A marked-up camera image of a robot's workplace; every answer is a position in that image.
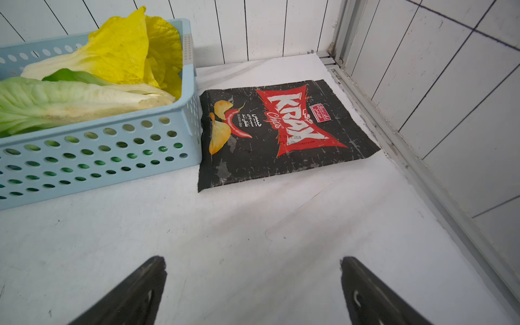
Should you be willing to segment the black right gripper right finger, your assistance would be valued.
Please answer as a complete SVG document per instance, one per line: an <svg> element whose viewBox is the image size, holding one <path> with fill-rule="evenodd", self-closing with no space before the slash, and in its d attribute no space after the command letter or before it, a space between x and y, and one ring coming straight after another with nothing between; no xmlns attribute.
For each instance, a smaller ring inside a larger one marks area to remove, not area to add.
<svg viewBox="0 0 520 325"><path fill-rule="evenodd" d="M344 257L341 272L352 324L430 324L357 258Z"/></svg>

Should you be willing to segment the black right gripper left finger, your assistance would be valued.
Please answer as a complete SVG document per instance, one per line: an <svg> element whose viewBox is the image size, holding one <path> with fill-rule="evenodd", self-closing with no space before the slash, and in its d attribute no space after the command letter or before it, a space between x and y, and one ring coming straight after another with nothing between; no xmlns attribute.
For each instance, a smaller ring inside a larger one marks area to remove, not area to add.
<svg viewBox="0 0 520 325"><path fill-rule="evenodd" d="M72 324L154 324L167 280L165 259L154 256Z"/></svg>

